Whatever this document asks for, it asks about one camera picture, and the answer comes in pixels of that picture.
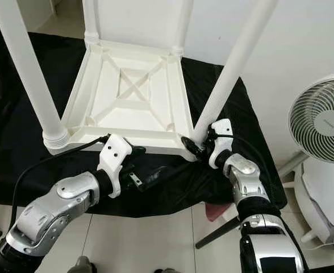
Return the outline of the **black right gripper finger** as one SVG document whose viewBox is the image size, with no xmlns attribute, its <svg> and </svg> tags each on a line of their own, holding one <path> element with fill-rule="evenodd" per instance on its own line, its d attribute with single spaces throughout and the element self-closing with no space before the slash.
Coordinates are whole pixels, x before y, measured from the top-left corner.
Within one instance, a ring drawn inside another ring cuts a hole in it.
<svg viewBox="0 0 334 273">
<path fill-rule="evenodd" d="M 203 149 L 197 143 L 195 143 L 195 141 L 188 138 L 187 136 L 181 136 L 181 141 L 189 153 L 194 155 L 196 158 L 203 157 Z"/>
</svg>

